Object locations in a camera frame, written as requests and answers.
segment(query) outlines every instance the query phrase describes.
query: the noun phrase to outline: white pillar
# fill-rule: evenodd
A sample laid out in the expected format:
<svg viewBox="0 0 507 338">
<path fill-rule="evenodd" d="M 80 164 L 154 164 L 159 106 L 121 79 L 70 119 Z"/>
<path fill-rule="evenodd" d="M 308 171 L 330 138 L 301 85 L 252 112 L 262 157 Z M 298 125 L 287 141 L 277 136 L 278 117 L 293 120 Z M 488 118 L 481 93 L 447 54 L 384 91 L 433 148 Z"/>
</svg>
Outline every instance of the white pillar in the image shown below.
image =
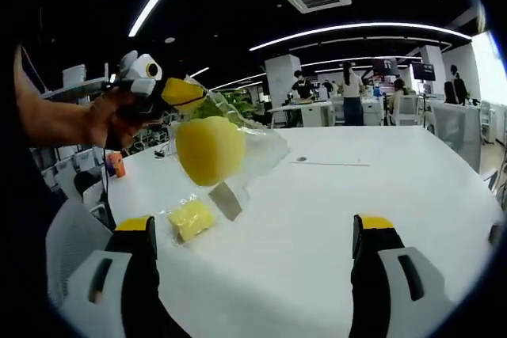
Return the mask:
<svg viewBox="0 0 507 338">
<path fill-rule="evenodd" d="M 444 94 L 445 66 L 444 60 L 442 59 L 442 52 L 440 51 L 440 47 L 426 45 L 421 48 L 421 56 L 425 63 L 432 63 L 435 70 L 433 93 Z"/>
<path fill-rule="evenodd" d="M 273 108 L 280 107 L 287 99 L 287 94 L 296 81 L 294 72 L 301 70 L 301 63 L 299 58 L 294 55 L 282 55 L 281 57 L 266 60 L 265 65 L 271 103 Z M 275 117 L 276 122 L 285 120 L 282 112 L 275 113 Z"/>
</svg>

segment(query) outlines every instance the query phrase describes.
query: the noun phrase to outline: ceiling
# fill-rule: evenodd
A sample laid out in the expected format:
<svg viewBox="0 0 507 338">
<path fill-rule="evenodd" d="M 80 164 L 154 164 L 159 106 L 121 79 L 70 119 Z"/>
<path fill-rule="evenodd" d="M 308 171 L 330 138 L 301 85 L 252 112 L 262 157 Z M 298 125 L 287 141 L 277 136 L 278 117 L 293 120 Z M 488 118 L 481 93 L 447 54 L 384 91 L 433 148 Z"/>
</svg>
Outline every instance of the ceiling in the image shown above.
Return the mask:
<svg viewBox="0 0 507 338">
<path fill-rule="evenodd" d="M 103 62 L 117 63 L 124 53 L 137 49 L 150 53 L 166 75 L 182 77 L 210 67 L 196 79 L 213 88 L 260 74 L 266 59 L 287 53 L 297 55 L 304 64 L 407 55 L 425 44 L 459 46 L 466 41 L 441 32 L 378 27 L 324 32 L 249 51 L 253 46 L 298 32 L 358 22 L 397 21 L 445 28 L 472 5 L 471 0 L 352 0 L 350 6 L 301 14 L 286 0 L 161 0 L 137 36 L 128 38 L 146 2 L 48 0 L 43 8 L 43 30 L 48 41 L 53 42 L 44 46 L 39 62 L 46 60 L 48 66 L 47 61 L 51 60 L 55 81 L 60 70 L 79 63 L 87 65 L 91 77 L 100 74 Z M 463 32 L 475 34 L 475 25 L 467 23 Z M 371 39 L 379 36 L 393 37 Z M 176 40 L 165 44 L 167 37 Z M 356 40 L 320 44 L 351 38 Z M 305 45 L 313 46 L 294 50 Z M 34 54 L 41 51 L 37 47 L 33 50 Z M 333 67 L 337 64 L 308 66 L 304 71 L 312 75 L 315 70 Z"/>
</svg>

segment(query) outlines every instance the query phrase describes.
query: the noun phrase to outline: desk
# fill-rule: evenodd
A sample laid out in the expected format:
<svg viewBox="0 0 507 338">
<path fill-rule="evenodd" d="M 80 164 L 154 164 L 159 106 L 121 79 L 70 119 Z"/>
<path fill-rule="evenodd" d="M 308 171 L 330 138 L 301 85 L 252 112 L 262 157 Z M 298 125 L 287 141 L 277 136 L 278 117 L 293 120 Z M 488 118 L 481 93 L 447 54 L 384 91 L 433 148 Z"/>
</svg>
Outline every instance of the desk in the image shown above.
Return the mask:
<svg viewBox="0 0 507 338">
<path fill-rule="evenodd" d="M 331 119 L 331 108 L 333 107 L 333 104 L 331 101 L 323 101 L 323 102 L 312 102 L 312 103 L 305 103 L 305 104 L 288 104 L 287 106 L 281 106 L 277 108 L 272 108 L 271 110 L 268 110 L 268 112 L 274 113 L 274 112 L 280 112 L 280 111 L 291 111 L 291 110 L 301 110 L 302 117 L 303 117 L 303 127 L 315 127 L 315 118 L 313 115 L 311 115 L 311 112 L 315 110 L 315 112 L 318 112 L 319 116 L 323 117 L 322 114 L 322 107 L 327 108 L 327 119 L 328 123 L 332 124 L 333 121 Z M 275 116 L 273 115 L 271 119 L 271 128 L 275 127 Z"/>
<path fill-rule="evenodd" d="M 348 336 L 357 213 L 389 218 L 443 274 L 447 296 L 463 299 L 501 210 L 460 156 L 421 127 L 276 131 L 292 152 L 249 185 L 234 222 L 177 247 L 157 215 L 160 299 L 192 337 Z M 125 158 L 127 176 L 110 181 L 116 223 L 199 191 L 153 151 Z M 301 156 L 306 163 L 295 162 Z"/>
</svg>

